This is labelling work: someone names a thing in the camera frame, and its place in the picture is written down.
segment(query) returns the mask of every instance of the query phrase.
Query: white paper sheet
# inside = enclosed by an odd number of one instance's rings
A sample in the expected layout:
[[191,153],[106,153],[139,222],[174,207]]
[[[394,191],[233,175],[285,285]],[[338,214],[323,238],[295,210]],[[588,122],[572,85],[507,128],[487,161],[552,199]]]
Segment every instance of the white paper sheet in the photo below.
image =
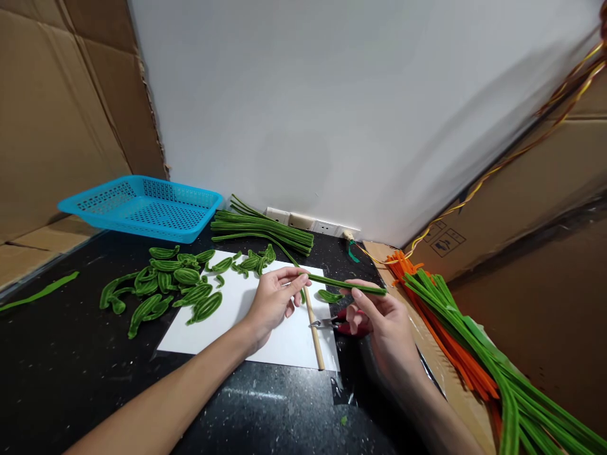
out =
[[[211,265],[233,255],[234,253],[218,250],[211,259]],[[246,258],[246,255],[242,255],[237,263],[239,264]],[[286,266],[292,266],[292,264],[274,261],[264,269],[264,273]],[[312,274],[324,276],[321,269],[306,267],[306,270]],[[209,283],[215,288],[219,284],[214,278],[216,274],[203,272],[202,275],[208,275]],[[226,284],[219,289],[223,294],[223,300],[217,311],[203,322],[185,325],[186,321],[192,317],[192,308],[189,306],[182,308],[164,335],[158,350],[197,354],[244,318],[255,296],[259,282],[257,276],[251,272],[248,279],[245,279],[243,275],[238,275],[231,269],[224,272],[222,276],[225,278]],[[316,319],[330,318],[329,305],[318,299],[320,289],[325,289],[325,286],[316,282],[313,282],[308,288],[314,315]],[[305,305],[296,308],[289,319],[283,319],[280,325],[272,331],[266,345],[247,360],[293,367],[318,368],[309,324]],[[318,335],[326,369],[339,371],[333,330],[318,330]]]

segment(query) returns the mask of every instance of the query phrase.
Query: white wall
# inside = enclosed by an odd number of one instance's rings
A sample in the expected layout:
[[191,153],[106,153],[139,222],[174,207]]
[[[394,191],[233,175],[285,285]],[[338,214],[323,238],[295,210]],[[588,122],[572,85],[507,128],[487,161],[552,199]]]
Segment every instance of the white wall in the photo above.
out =
[[130,0],[171,179],[402,245],[595,43],[600,0]]

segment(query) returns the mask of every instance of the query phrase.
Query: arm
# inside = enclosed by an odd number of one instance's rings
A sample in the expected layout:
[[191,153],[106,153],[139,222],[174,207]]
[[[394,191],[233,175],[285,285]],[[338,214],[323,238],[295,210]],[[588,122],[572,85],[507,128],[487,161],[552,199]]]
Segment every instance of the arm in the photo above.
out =
[[[375,286],[361,280],[348,281]],[[378,367],[430,452],[482,454],[468,428],[426,375],[411,335],[405,305],[391,295],[366,296],[358,289],[342,289],[341,293],[351,293],[354,297],[347,313],[352,333],[364,322],[371,328],[371,345]],[[365,315],[357,313],[358,309]]]
[[66,454],[171,452],[226,377],[266,343],[283,317],[293,313],[294,305],[300,305],[299,291],[311,285],[305,273],[285,267],[264,274],[251,309],[241,322],[105,419]]

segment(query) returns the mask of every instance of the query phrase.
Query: wall socket panel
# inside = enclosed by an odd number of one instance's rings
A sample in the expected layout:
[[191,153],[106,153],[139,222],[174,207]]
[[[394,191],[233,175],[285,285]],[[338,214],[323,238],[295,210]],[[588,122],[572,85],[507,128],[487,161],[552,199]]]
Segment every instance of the wall socket panel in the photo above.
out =
[[289,212],[285,212],[284,210],[278,210],[272,207],[268,207],[266,209],[266,216],[268,218],[273,219],[274,221],[278,221],[280,224],[288,226],[291,214]]
[[355,227],[340,226],[339,224],[330,223],[328,221],[317,220],[306,215],[296,214],[294,212],[285,212],[284,210],[268,207],[266,216],[285,226],[291,226],[296,229],[304,229],[319,234],[330,235],[333,237],[343,237],[344,231],[350,231],[354,240],[359,239],[360,229]]
[[316,220],[314,218],[307,217],[296,213],[291,213],[289,216],[289,226],[296,229],[305,229],[311,231],[314,228]]
[[354,240],[358,240],[359,239],[360,229],[356,229],[355,227],[348,227],[348,226],[340,226],[340,227],[338,227],[337,228],[337,232],[335,232],[335,236],[336,237],[343,237],[343,232],[344,231],[350,231],[350,233],[354,237]]
[[333,224],[327,221],[316,220],[314,223],[314,227],[312,228],[313,232],[319,234],[326,234],[330,236],[335,236],[337,230],[340,228],[339,224]]

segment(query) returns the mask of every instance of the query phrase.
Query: scissors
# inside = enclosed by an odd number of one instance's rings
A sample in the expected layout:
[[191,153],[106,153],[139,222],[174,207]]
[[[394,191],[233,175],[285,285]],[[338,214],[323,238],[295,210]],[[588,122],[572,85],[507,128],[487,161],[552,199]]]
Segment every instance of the scissors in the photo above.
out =
[[[364,314],[363,311],[359,310],[356,314]],[[366,323],[359,324],[359,329],[356,335],[352,335],[350,332],[350,323],[346,321],[346,308],[337,313],[330,319],[317,319],[310,324],[310,327],[316,327],[317,329],[337,329],[340,334],[354,336],[356,338],[363,338],[369,333],[369,328]]]

